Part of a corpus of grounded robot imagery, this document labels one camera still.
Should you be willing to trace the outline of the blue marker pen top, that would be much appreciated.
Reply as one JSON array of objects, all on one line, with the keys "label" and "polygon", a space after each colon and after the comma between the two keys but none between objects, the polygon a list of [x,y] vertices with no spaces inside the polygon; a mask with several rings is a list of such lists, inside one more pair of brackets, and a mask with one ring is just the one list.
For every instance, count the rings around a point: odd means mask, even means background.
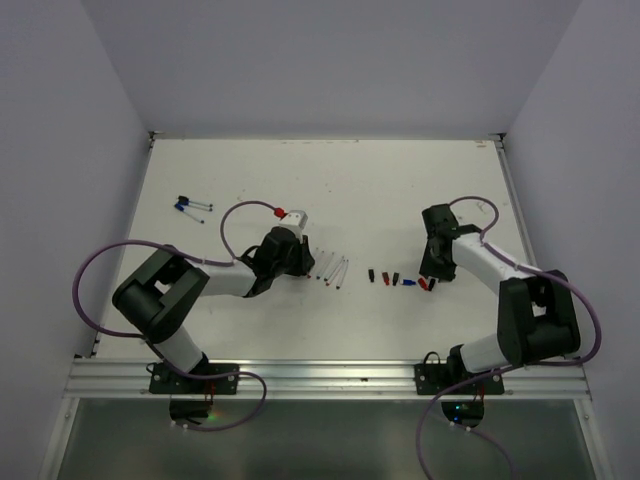
[{"label": "blue marker pen top", "polygon": [[211,203],[195,201],[195,200],[192,200],[189,197],[183,196],[183,195],[180,195],[177,198],[177,202],[180,205],[185,206],[185,207],[196,208],[196,209],[203,210],[203,211],[212,211],[213,210],[213,205]]}]

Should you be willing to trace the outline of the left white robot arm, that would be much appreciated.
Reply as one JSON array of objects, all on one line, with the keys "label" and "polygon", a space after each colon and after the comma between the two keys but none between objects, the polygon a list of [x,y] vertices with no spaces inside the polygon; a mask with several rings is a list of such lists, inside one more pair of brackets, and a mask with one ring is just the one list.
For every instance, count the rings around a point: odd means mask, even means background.
[{"label": "left white robot arm", "polygon": [[308,236],[282,226],[272,228],[260,245],[226,267],[200,268],[158,249],[116,289],[112,304],[174,367],[175,384],[193,393],[208,379],[207,357],[183,326],[196,301],[203,296],[253,298],[282,275],[307,276],[314,264]]}]

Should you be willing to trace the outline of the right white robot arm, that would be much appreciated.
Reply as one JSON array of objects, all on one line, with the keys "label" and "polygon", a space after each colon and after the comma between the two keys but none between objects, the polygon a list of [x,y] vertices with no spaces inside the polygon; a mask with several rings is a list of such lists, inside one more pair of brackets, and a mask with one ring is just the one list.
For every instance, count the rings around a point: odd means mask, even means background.
[{"label": "right white robot arm", "polygon": [[481,229],[461,225],[447,204],[422,211],[427,243],[419,273],[428,284],[451,282],[459,268],[497,296],[494,334],[451,348],[445,379],[468,392],[481,373],[573,354],[581,347],[571,291],[560,272],[539,272],[484,242]]}]

